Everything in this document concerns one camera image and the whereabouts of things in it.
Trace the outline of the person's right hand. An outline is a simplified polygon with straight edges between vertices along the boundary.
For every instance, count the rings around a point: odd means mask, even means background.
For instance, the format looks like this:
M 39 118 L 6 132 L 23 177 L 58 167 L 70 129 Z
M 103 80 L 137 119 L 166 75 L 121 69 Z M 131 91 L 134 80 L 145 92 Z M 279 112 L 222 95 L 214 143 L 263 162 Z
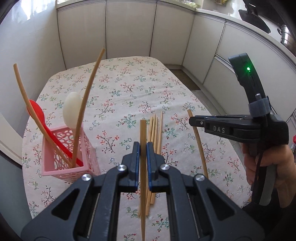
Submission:
M 256 157 L 255 145 L 242 145 L 246 178 L 252 185 L 252 202 L 267 206 L 274 189 L 281 208 L 292 204 L 295 198 L 295 159 L 288 145 L 265 150 Z

